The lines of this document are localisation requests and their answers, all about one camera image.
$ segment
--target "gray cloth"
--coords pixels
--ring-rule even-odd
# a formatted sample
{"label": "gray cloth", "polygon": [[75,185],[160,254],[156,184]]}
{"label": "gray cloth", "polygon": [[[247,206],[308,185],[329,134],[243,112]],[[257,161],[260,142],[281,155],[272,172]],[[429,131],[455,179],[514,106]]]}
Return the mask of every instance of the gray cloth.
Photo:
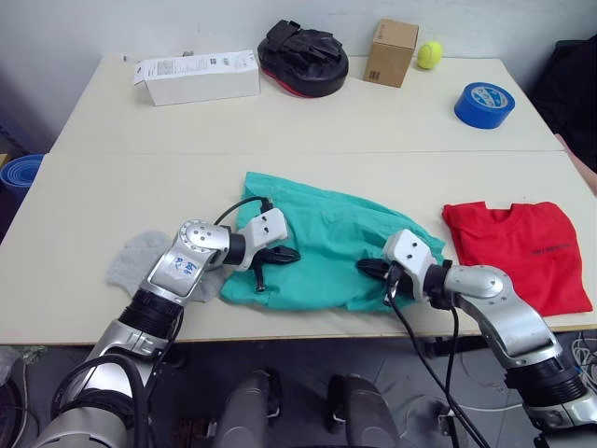
{"label": "gray cloth", "polygon": [[[146,231],[135,236],[124,245],[110,264],[106,282],[124,288],[132,297],[158,258],[171,245],[172,238],[161,231]],[[209,301],[219,293],[225,280],[226,272],[223,268],[205,273],[190,299]]]}

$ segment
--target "red and black pad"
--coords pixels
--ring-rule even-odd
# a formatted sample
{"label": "red and black pad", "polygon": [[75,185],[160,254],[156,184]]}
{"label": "red and black pad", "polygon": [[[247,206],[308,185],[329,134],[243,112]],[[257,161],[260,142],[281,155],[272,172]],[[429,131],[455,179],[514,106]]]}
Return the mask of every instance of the red and black pad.
{"label": "red and black pad", "polygon": [[301,30],[293,21],[276,23],[257,53],[263,71],[299,96],[329,95],[348,75],[348,57],[331,33]]}

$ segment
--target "red t-shirt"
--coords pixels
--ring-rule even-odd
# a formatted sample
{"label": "red t-shirt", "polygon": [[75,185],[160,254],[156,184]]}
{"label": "red t-shirt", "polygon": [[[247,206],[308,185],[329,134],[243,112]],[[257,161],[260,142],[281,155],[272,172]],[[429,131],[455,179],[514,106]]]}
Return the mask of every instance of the red t-shirt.
{"label": "red t-shirt", "polygon": [[541,315],[591,311],[582,286],[576,232],[555,203],[444,205],[442,214],[461,264],[487,264],[506,272],[514,290]]}

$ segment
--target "white wall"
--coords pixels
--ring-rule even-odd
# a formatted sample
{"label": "white wall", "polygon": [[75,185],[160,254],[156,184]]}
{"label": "white wall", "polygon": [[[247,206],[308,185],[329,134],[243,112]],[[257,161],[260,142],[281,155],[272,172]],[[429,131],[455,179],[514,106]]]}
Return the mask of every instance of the white wall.
{"label": "white wall", "polygon": [[383,17],[447,56],[502,58],[523,88],[555,41],[597,33],[595,0],[0,0],[0,76],[56,136],[103,54],[256,48],[288,18],[365,55]]}

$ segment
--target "white box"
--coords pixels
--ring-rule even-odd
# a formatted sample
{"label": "white box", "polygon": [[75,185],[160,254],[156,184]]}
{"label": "white box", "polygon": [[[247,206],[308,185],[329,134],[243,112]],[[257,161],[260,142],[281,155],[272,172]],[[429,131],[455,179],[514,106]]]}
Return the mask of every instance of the white box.
{"label": "white box", "polygon": [[135,66],[134,84],[145,82],[154,105],[259,95],[252,50],[150,59]]}

